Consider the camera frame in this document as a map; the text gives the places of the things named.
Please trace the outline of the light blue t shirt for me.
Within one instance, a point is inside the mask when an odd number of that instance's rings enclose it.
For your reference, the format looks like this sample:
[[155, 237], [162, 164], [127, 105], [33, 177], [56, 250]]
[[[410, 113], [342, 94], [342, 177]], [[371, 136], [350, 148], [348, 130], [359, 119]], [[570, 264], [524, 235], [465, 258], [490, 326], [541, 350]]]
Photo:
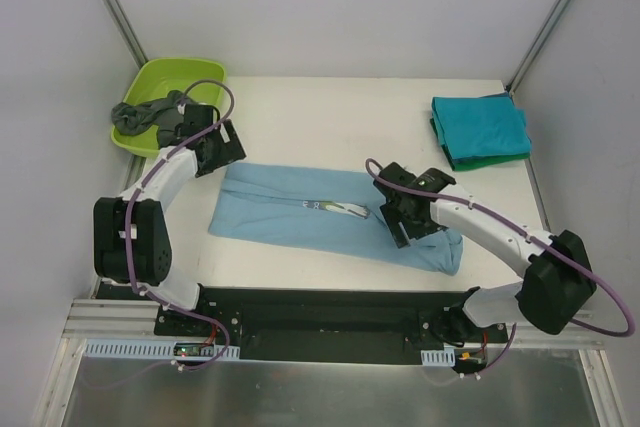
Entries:
[[453, 229], [398, 247], [383, 196], [361, 172], [234, 163], [208, 227], [218, 237], [310, 249], [455, 275], [463, 238]]

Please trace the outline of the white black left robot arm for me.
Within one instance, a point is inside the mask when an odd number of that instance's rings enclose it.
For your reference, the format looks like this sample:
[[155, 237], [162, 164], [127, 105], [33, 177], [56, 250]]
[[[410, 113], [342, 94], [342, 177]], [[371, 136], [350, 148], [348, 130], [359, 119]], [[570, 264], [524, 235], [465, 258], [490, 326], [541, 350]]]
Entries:
[[134, 293], [180, 308], [176, 322], [188, 335], [204, 334], [210, 310], [198, 303], [200, 286], [173, 265], [165, 214], [189, 181], [246, 158], [231, 120], [214, 106], [187, 104], [172, 144], [150, 170], [117, 197], [101, 197], [93, 208], [96, 274]]

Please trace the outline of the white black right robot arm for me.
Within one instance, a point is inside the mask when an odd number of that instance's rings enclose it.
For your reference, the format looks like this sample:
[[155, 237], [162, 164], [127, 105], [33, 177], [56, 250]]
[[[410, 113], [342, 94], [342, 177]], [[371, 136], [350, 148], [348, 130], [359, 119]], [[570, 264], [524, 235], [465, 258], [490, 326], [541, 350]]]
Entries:
[[437, 230], [453, 229], [505, 263], [518, 282], [472, 288], [447, 308], [438, 323], [461, 341], [473, 341], [486, 327], [526, 321], [557, 335], [594, 294], [589, 266], [574, 269], [586, 251], [578, 236], [553, 235], [516, 223], [480, 202], [444, 172], [420, 176], [391, 163], [374, 177], [385, 196], [384, 211], [401, 245]]

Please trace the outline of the grey crumpled t shirt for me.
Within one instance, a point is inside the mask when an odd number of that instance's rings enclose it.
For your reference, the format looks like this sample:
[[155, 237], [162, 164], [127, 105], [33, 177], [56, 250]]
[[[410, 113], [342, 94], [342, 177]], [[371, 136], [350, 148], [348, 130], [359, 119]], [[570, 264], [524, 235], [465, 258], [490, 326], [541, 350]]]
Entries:
[[172, 90], [165, 97], [138, 105], [121, 102], [111, 110], [112, 124], [120, 134], [127, 136], [141, 135], [156, 126], [158, 147], [174, 145], [176, 128], [184, 119], [178, 109], [183, 97], [181, 91]]

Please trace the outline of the lime green plastic basin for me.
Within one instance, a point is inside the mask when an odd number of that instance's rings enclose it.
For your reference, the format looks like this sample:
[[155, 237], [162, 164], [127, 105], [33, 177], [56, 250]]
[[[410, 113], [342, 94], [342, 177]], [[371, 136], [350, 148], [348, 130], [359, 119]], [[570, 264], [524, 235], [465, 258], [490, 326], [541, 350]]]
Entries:
[[[170, 91], [184, 91], [191, 84], [202, 79], [214, 79], [225, 83], [225, 67], [215, 61], [200, 58], [158, 58], [148, 61], [139, 70], [124, 102], [137, 105], [165, 97]], [[129, 153], [153, 158], [159, 151], [157, 127], [152, 125], [144, 133], [128, 136], [111, 128], [112, 142]]]

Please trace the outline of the green folded t shirt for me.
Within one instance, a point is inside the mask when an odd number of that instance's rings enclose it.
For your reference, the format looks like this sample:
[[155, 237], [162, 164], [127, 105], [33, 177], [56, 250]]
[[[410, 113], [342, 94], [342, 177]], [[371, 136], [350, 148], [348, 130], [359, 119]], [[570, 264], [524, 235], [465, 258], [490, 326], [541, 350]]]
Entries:
[[516, 155], [501, 155], [501, 156], [487, 156], [487, 157], [468, 157], [462, 159], [454, 159], [447, 146], [438, 141], [439, 146], [444, 153], [450, 168], [455, 172], [466, 172], [477, 170], [484, 167], [500, 165], [512, 161], [524, 161], [527, 160], [529, 154], [516, 154]]

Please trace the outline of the teal folded t shirt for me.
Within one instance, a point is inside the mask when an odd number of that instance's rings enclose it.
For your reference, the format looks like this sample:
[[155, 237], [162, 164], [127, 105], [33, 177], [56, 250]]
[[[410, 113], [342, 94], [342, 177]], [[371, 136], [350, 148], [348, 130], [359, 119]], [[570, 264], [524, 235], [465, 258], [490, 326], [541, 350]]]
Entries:
[[511, 98], [434, 97], [438, 141], [454, 159], [530, 154], [526, 117]]

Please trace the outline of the dark blue folded t shirt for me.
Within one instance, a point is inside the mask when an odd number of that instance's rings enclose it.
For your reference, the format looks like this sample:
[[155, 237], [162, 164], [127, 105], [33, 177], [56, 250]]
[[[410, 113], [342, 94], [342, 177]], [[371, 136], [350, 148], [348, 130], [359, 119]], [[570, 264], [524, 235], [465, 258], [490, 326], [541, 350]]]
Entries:
[[486, 95], [486, 96], [483, 96], [481, 98], [500, 98], [500, 97], [510, 98], [510, 94], [508, 92], [504, 91], [504, 92], [497, 93], [497, 94]]

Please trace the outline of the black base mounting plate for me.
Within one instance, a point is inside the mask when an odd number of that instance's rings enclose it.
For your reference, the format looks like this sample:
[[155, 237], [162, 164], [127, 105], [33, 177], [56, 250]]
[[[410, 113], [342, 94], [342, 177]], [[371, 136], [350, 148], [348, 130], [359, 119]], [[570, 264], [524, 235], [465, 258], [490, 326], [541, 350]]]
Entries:
[[462, 292], [384, 292], [204, 287], [191, 315], [158, 302], [160, 337], [213, 337], [256, 361], [417, 365], [422, 355], [486, 342], [503, 344], [521, 313], [479, 327]]

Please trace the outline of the front aluminium rail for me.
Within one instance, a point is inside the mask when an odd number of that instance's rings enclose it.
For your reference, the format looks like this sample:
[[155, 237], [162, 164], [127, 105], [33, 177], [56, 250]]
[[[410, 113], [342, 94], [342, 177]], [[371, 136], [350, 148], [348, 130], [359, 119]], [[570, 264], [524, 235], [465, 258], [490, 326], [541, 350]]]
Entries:
[[[76, 299], [67, 316], [62, 337], [156, 340], [157, 311], [157, 304], [151, 301]], [[552, 336], [523, 323], [517, 327], [512, 346], [598, 350], [605, 347], [605, 339], [575, 326]]]

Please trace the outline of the left aluminium frame post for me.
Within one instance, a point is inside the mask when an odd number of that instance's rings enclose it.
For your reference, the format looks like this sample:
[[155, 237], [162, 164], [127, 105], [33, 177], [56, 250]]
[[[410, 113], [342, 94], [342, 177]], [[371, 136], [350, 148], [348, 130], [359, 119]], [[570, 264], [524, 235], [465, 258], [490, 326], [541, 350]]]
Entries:
[[144, 48], [120, 0], [102, 0], [135, 64], [141, 68], [148, 62]]

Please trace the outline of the aluminium frame post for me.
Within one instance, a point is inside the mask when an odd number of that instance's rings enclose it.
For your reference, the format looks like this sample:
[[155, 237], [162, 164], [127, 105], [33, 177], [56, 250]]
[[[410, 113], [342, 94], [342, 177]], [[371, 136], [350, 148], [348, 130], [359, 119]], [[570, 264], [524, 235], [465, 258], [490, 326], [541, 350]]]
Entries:
[[535, 34], [533, 41], [526, 50], [523, 58], [516, 67], [513, 75], [505, 85], [506, 91], [513, 96], [525, 77], [534, 66], [551, 39], [563, 17], [569, 11], [574, 0], [555, 0], [542, 25]]
[[102, 0], [135, 64], [141, 68], [148, 62], [144, 48], [120, 0]]

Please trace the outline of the right aluminium frame post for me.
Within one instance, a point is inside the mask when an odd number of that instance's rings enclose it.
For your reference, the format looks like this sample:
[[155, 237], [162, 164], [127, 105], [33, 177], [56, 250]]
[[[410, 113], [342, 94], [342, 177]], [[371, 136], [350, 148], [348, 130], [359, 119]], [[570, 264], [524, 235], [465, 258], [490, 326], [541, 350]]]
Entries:
[[569, 11], [574, 0], [555, 0], [542, 25], [535, 34], [533, 41], [526, 50], [523, 58], [516, 67], [513, 75], [505, 85], [506, 91], [513, 96], [525, 77], [534, 66], [551, 39], [563, 17]]

